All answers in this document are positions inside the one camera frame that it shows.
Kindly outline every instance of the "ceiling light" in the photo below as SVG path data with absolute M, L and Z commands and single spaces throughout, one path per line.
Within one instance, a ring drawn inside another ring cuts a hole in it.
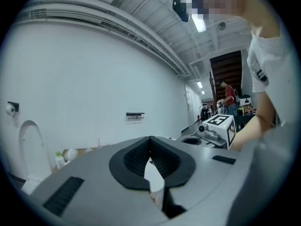
M 203 86 L 202 86 L 202 83 L 201 83 L 201 82 L 198 82 L 197 84 L 198 84 L 198 86 L 200 87 L 200 89 L 201 89 L 201 88 L 203 88 Z
M 192 14 L 191 15 L 192 20 L 194 22 L 194 24 L 197 27 L 198 32 L 204 32 L 206 31 L 206 25 L 203 19 L 198 17 L 198 14 Z

